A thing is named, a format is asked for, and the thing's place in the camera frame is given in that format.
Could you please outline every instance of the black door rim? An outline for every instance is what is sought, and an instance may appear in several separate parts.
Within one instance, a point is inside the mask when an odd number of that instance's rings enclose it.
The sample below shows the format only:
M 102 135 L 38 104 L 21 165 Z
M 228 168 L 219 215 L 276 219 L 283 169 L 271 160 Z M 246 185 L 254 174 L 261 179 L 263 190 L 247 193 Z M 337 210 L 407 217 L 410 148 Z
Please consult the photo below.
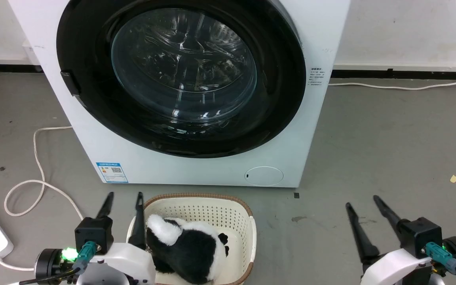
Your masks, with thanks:
M 71 79 L 67 86 L 92 116 L 107 128 L 154 151 L 194 158 L 215 158 L 246 152 L 278 135 L 295 116 L 304 95 L 306 67 L 297 35 L 284 16 L 267 0 L 72 0 L 57 33 L 58 61 Z M 115 34 L 130 19 L 145 11 L 178 8 L 203 13 L 226 24 L 244 40 L 258 70 L 257 95 L 244 108 L 257 110 L 257 122 L 244 116 L 236 122 L 246 133 L 230 133 L 205 141 L 175 139 L 149 131 L 163 118 L 145 113 L 129 99 L 112 69 L 110 47 Z

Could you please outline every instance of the black and white plush toy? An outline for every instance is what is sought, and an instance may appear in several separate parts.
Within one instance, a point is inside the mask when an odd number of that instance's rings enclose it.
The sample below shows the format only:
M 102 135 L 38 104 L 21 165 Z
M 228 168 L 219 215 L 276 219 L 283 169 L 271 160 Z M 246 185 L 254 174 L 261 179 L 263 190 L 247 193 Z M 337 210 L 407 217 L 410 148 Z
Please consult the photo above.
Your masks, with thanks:
M 228 236 L 218 234 L 206 222 L 186 222 L 159 215 L 147 219 L 147 245 L 156 270 L 175 272 L 192 284 L 219 277 L 228 256 L 227 243 Z

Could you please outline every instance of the green light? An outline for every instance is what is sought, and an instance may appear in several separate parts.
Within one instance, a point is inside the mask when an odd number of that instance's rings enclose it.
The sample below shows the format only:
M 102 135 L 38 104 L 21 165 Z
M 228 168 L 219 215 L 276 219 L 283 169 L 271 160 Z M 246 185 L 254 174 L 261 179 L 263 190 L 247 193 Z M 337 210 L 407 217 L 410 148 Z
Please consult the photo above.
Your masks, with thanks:
M 72 249 L 71 247 L 68 247 L 67 249 L 63 249 L 63 251 L 61 253 L 61 257 L 65 260 L 69 260 L 69 261 L 73 262 L 78 257 L 78 253 L 76 252 L 76 249 Z

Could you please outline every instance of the washing machine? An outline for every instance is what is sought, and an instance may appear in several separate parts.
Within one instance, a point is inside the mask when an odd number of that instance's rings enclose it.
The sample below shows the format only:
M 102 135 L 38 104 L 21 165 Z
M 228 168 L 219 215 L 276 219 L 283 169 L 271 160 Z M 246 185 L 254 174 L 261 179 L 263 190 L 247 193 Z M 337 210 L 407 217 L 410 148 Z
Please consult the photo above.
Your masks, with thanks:
M 102 182 L 299 186 L 350 0 L 9 3 Z

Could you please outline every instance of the concrete floor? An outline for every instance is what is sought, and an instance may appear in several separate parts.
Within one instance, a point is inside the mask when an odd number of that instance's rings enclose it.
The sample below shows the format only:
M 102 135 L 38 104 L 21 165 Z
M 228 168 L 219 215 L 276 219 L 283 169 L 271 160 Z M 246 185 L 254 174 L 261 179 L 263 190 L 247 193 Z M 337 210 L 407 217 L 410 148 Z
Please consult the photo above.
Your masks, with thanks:
M 357 80 L 424 86 L 435 81 Z M 3 208 L 15 184 L 40 179 L 32 135 L 42 127 L 68 125 L 43 74 L 0 74 L 0 224 L 14 251 L 5 258 L 32 267 L 45 248 L 74 245 L 78 216 L 69 202 L 48 190 L 29 214 L 14 218 Z M 331 87 L 323 105 L 299 199 L 290 189 L 220 186 L 103 184 L 72 130 L 38 138 L 46 180 L 65 190 L 84 215 L 95 215 L 109 191 L 116 192 L 111 217 L 114 238 L 122 241 L 134 214 L 128 205 L 138 191 L 205 192 L 237 196 L 255 213 L 258 247 L 248 285 L 355 285 L 362 273 L 351 235 L 346 202 L 381 252 L 398 248 L 397 238 L 373 204 L 380 195 L 401 217 L 425 216 L 456 235 L 456 86 L 425 91 Z M 27 209 L 39 185 L 23 186 L 10 199 L 13 211 Z M 293 222 L 294 217 L 307 217 Z M 29 272 L 0 267 L 0 284 L 31 278 Z M 447 281 L 456 284 L 456 277 Z

